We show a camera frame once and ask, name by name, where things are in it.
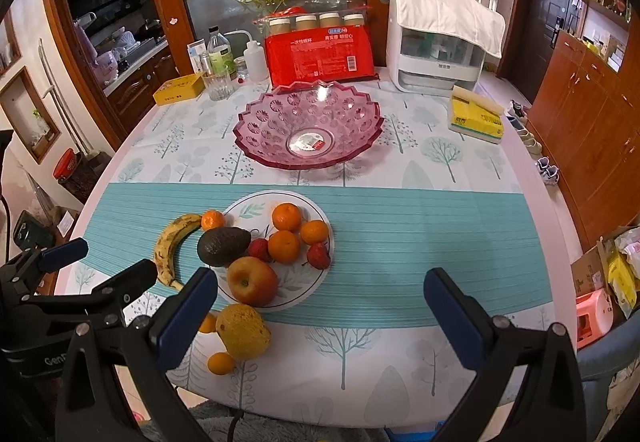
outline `white squeeze bottle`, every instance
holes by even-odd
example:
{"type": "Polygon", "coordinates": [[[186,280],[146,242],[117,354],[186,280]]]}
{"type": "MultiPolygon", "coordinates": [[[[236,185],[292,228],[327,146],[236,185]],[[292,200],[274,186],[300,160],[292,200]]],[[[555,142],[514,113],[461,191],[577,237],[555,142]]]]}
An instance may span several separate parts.
{"type": "Polygon", "coordinates": [[[231,79],[238,75],[234,55],[231,53],[231,45],[220,31],[218,26],[209,28],[209,45],[207,45],[209,59],[214,74],[224,74],[225,67],[231,79]]]}
{"type": "Polygon", "coordinates": [[[244,60],[246,61],[246,69],[249,71],[249,79],[251,81],[258,82],[269,77],[267,58],[264,56],[264,49],[258,45],[258,42],[253,40],[247,42],[244,60]]]}

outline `bolt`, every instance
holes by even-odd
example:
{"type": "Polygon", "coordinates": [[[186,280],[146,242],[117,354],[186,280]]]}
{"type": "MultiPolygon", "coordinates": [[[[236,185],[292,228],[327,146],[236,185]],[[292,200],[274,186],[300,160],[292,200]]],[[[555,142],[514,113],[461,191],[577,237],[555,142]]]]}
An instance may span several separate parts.
{"type": "Polygon", "coordinates": [[[116,321],[118,321],[118,316],[116,316],[116,314],[107,314],[104,317],[104,322],[107,325],[113,325],[116,321]]]}
{"type": "Polygon", "coordinates": [[[498,328],[508,328],[511,324],[511,321],[509,321],[505,316],[494,316],[491,318],[491,321],[494,323],[494,326],[498,328]]]}
{"type": "Polygon", "coordinates": [[[551,325],[551,330],[553,330],[554,334],[557,336],[564,336],[566,334],[566,328],[562,323],[553,323],[551,325]]]}
{"type": "Polygon", "coordinates": [[[81,323],[76,327],[76,334],[84,336],[89,333],[89,325],[87,323],[81,323]]]}
{"type": "Polygon", "coordinates": [[[134,329],[140,330],[141,328],[146,327],[150,320],[151,318],[149,316],[138,316],[131,322],[131,324],[134,329]]]}

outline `yellow tissue package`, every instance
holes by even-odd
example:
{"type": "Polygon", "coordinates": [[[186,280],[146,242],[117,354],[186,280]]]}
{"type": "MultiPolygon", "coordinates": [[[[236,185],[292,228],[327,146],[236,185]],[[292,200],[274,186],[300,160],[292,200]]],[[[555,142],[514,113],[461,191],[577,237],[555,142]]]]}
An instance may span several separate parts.
{"type": "Polygon", "coordinates": [[[636,306],[636,279],[631,266],[617,249],[612,250],[607,257],[607,282],[628,319],[636,306]]]}
{"type": "Polygon", "coordinates": [[[452,96],[449,128],[492,143],[500,142],[504,126],[500,115],[478,105],[475,101],[452,96]]]}
{"type": "Polygon", "coordinates": [[[154,99],[158,106],[168,105],[176,101],[187,101],[194,99],[204,90],[204,79],[202,73],[189,74],[188,76],[177,77],[162,83],[160,88],[154,93],[154,99]]]}

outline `tangerine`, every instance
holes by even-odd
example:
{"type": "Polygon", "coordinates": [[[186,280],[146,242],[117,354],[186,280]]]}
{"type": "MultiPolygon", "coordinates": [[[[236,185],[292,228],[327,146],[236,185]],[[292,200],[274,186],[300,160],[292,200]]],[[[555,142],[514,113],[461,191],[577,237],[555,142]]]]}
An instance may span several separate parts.
{"type": "Polygon", "coordinates": [[[273,210],[271,221],[279,231],[295,231],[302,223],[302,213],[295,204],[285,202],[273,210]]]}
{"type": "Polygon", "coordinates": [[[218,352],[217,354],[213,354],[207,360],[207,368],[209,372],[216,375],[226,375],[230,374],[234,371],[236,367],[236,362],[234,358],[231,357],[226,352],[218,352]]]}
{"type": "Polygon", "coordinates": [[[220,211],[210,209],[202,216],[200,225],[205,231],[209,231],[210,229],[215,229],[217,227],[222,227],[225,225],[225,216],[220,211]]]}
{"type": "Polygon", "coordinates": [[[293,263],[300,252],[300,240],[291,231],[276,231],[269,237],[269,255],[279,263],[293,263]]]}
{"type": "Polygon", "coordinates": [[[198,332],[202,332],[203,334],[210,334],[216,331],[216,317],[207,312],[207,315],[204,317],[200,328],[198,328],[198,332]]]}
{"type": "Polygon", "coordinates": [[[329,237],[329,228],[322,220],[302,224],[300,238],[306,245],[321,244],[329,237]]]}

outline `gray plush fabric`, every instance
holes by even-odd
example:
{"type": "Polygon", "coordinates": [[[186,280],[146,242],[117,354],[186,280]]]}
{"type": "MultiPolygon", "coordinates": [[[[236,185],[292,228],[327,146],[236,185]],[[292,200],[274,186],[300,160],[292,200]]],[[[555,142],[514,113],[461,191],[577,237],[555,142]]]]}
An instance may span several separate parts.
{"type": "MultiPolygon", "coordinates": [[[[234,411],[208,400],[190,409],[205,433],[214,442],[226,442],[226,435],[234,417],[234,411]]],[[[149,440],[164,439],[153,421],[142,426],[142,433],[149,440]]],[[[348,429],[298,424],[245,413],[236,424],[234,442],[389,442],[383,429],[348,429]]]]}

